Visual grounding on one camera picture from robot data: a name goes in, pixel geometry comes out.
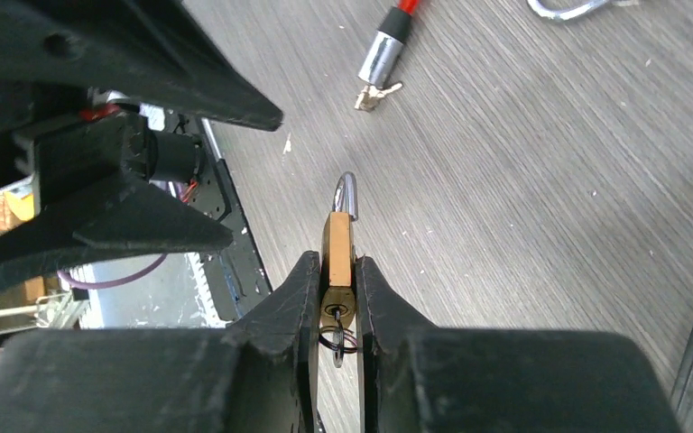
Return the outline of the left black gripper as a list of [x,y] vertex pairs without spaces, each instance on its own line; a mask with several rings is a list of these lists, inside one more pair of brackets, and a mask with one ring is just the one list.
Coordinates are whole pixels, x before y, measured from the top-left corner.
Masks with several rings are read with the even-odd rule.
[[0,1],[0,189],[30,178],[51,204],[0,235],[0,290],[87,263],[211,250],[226,238],[125,167],[129,150],[146,153],[139,105],[83,88],[256,130],[283,119],[181,1]]

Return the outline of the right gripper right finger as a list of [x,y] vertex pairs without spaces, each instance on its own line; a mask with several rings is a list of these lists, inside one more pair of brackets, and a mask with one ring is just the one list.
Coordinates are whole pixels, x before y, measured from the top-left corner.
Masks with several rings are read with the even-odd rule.
[[361,429],[418,432],[407,337],[435,325],[392,289],[373,258],[359,258],[355,272]]

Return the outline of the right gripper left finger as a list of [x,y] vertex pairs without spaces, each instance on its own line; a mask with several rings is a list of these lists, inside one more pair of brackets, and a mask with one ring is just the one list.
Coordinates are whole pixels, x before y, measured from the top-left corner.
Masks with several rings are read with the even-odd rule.
[[228,432],[317,432],[319,254],[307,251],[283,283],[229,329],[237,363]]

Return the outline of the small silver key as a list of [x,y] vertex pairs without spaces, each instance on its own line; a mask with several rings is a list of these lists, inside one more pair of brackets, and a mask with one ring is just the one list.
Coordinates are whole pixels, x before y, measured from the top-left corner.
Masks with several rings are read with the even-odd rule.
[[327,324],[319,327],[319,343],[332,352],[333,365],[343,366],[346,355],[358,352],[358,342],[354,332],[345,326],[342,308],[334,305],[326,309]]

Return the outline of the small brass padlock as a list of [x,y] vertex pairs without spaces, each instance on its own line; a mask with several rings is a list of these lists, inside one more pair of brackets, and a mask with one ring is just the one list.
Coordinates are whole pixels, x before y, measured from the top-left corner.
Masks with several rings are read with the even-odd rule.
[[356,176],[346,171],[337,181],[322,233],[320,325],[326,332],[349,328],[356,314],[353,223],[357,219]]

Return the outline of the silver key bunch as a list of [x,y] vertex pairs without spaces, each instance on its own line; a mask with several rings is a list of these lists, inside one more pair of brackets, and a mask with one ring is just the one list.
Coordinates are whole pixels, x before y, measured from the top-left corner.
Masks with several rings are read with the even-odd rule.
[[380,89],[373,85],[366,85],[357,96],[354,109],[363,112],[372,112],[390,94],[403,87],[403,83],[397,82],[388,88]]

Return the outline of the red cable lock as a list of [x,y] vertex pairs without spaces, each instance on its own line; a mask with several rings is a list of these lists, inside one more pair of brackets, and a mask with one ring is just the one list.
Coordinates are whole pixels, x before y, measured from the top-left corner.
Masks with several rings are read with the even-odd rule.
[[389,9],[357,73],[368,86],[383,89],[408,41],[420,1],[401,0]]

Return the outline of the large brass padlock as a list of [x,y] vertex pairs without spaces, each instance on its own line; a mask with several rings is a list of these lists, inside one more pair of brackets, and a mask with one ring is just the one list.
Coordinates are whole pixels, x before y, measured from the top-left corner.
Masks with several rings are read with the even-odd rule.
[[549,23],[571,23],[611,6],[629,7],[641,4],[637,0],[586,0],[575,5],[554,7],[540,0],[526,0],[528,8],[538,18]]

